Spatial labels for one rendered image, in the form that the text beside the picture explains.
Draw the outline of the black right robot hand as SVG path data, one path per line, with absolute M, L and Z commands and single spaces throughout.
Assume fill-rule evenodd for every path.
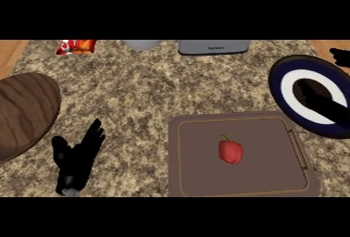
M 336 64 L 350 68 L 350 51 L 331 48 L 330 52 L 334 55 Z M 302 88 L 306 106 L 343 127 L 350 127 L 350 109 L 333 99 L 318 94 L 306 81 L 299 81 L 299 86 Z

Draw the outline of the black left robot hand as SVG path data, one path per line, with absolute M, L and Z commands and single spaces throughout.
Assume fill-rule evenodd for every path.
M 54 161 L 60 168 L 57 185 L 60 195 L 64 195 L 64 189 L 74 188 L 79 192 L 83 190 L 104 139 L 103 122 L 98 118 L 88 129 L 82 142 L 74 147 L 69 145 L 63 136 L 52 138 Z

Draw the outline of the dark blue and white plate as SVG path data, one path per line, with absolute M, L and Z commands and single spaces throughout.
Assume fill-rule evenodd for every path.
M 306 106 L 299 81 L 306 81 L 318 94 L 350 109 L 350 75 L 330 62 L 308 55 L 283 57 L 268 75 L 275 102 L 290 119 L 324 137 L 350 139 L 350 127 L 343 127 Z

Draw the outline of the red bell pepper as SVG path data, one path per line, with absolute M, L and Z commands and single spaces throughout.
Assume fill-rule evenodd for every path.
M 244 146 L 231 140 L 227 134 L 222 134 L 224 140 L 219 142 L 219 157 L 230 164 L 237 165 L 244 156 Z

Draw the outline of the brown rectangular tray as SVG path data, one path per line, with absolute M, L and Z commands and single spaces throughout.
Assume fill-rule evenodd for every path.
M 244 146 L 241 162 L 219 157 L 222 134 Z M 280 111 L 179 116 L 169 127 L 172 196 L 318 196 L 318 174 L 296 125 Z

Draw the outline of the round brown wooden board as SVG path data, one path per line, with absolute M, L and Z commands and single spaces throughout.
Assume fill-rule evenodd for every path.
M 38 72 L 0 80 L 0 163 L 9 161 L 39 143 L 61 110 L 57 81 Z

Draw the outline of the grey flat appliance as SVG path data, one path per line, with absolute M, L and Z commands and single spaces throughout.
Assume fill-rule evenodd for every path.
M 185 56 L 241 54 L 249 51 L 250 40 L 179 40 L 178 51 Z

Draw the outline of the red and orange snack bag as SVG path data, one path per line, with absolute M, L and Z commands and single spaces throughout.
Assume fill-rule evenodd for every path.
M 58 55 L 92 54 L 95 52 L 95 40 L 61 40 L 57 49 Z

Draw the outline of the grey round container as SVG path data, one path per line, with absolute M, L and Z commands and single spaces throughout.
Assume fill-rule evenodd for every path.
M 154 49 L 162 41 L 160 40 L 125 40 L 126 45 L 136 51 L 147 51 Z

